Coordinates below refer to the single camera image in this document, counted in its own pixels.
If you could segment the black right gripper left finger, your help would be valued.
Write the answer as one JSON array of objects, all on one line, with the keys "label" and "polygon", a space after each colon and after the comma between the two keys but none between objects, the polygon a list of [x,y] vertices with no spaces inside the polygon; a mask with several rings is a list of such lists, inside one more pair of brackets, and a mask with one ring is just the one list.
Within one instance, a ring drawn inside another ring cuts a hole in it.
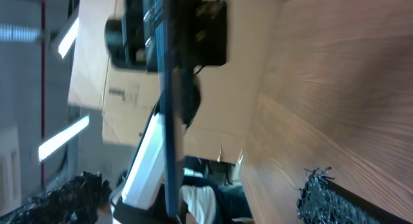
[{"label": "black right gripper left finger", "polygon": [[102,174],[82,172],[62,186],[1,216],[1,223],[96,223],[98,210],[108,205],[112,192],[110,182]]}]

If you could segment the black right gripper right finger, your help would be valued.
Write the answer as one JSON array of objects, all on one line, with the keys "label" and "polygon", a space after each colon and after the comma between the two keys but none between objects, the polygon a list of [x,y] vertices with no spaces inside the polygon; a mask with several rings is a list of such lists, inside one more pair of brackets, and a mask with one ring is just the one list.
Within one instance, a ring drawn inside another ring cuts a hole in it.
[{"label": "black right gripper right finger", "polygon": [[303,223],[409,223],[334,183],[334,178],[328,176],[331,169],[305,169],[306,183],[296,202],[297,217]]}]

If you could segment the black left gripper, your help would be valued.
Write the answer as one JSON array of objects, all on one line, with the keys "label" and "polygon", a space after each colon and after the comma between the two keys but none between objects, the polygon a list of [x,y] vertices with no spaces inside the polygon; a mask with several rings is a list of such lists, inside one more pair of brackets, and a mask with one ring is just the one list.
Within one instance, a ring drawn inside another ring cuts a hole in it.
[{"label": "black left gripper", "polygon": [[115,67],[164,72],[227,62],[227,0],[123,0],[123,8],[105,25]]}]

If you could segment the blue Galaxy smartphone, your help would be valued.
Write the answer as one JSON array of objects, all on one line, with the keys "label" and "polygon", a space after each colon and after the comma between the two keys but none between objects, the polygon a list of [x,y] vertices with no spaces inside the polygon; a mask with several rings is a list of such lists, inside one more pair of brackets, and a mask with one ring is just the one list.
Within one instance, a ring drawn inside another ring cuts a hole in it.
[{"label": "blue Galaxy smartphone", "polygon": [[181,52],[178,43],[177,0],[155,0],[159,24],[156,27],[157,65],[162,88],[160,111],[163,115],[165,144],[165,203],[171,218],[180,215],[179,189],[183,182],[183,110]]}]

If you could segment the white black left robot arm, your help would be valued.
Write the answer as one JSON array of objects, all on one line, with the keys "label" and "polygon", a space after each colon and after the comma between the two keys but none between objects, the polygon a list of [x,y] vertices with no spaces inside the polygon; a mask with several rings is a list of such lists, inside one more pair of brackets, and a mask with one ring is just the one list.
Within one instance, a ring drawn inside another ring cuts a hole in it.
[{"label": "white black left robot arm", "polygon": [[183,138],[201,104],[198,73],[227,62],[227,0],[124,0],[105,25],[113,64],[159,78],[150,112],[112,215],[120,223],[179,223]]}]

